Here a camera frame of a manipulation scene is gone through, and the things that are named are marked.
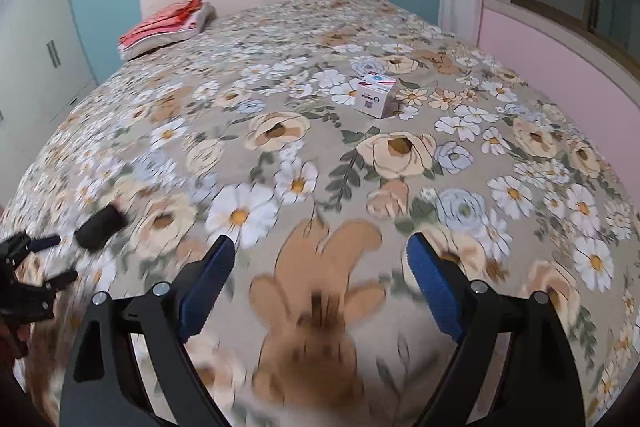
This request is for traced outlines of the small white paper box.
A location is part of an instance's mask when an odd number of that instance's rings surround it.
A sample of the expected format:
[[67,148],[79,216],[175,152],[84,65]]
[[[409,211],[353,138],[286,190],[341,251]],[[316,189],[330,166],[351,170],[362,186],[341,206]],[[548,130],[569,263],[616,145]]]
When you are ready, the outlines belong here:
[[370,74],[357,84],[355,108],[373,118],[386,118],[398,107],[398,82],[393,77]]

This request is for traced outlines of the white wardrobe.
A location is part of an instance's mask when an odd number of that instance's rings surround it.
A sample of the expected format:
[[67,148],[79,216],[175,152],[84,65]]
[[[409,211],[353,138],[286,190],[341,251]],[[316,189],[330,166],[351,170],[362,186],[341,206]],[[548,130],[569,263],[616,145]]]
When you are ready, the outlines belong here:
[[1,0],[1,205],[96,87],[70,0]]

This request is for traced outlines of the floral bedspread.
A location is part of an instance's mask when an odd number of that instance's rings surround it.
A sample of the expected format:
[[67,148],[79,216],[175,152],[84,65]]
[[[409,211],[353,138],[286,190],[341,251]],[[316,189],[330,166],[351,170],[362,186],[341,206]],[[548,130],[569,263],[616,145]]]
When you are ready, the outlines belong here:
[[[355,108],[367,75],[398,107]],[[75,231],[113,204],[96,253]],[[235,426],[408,426],[454,352],[408,262],[420,232],[499,293],[545,291],[587,421],[639,363],[639,221],[582,129],[483,51],[385,0],[262,6],[135,58],[58,126],[1,232],[60,233],[21,278],[78,279],[17,378],[56,421],[91,296],[144,293],[221,235],[236,261],[186,346]]]

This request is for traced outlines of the black cylinder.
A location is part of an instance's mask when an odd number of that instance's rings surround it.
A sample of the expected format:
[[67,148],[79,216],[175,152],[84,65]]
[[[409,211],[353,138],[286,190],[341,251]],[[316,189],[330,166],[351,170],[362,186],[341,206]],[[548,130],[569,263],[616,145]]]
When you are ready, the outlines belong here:
[[100,251],[119,231],[126,228],[125,213],[113,204],[106,205],[81,225],[74,233],[76,243],[90,253]]

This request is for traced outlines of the folded red pink blankets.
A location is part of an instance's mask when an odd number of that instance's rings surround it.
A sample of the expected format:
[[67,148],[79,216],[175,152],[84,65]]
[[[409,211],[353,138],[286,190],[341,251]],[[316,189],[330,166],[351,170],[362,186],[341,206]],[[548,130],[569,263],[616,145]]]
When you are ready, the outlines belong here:
[[181,0],[166,5],[118,38],[117,51],[128,62],[163,46],[200,34],[215,14],[208,0]]

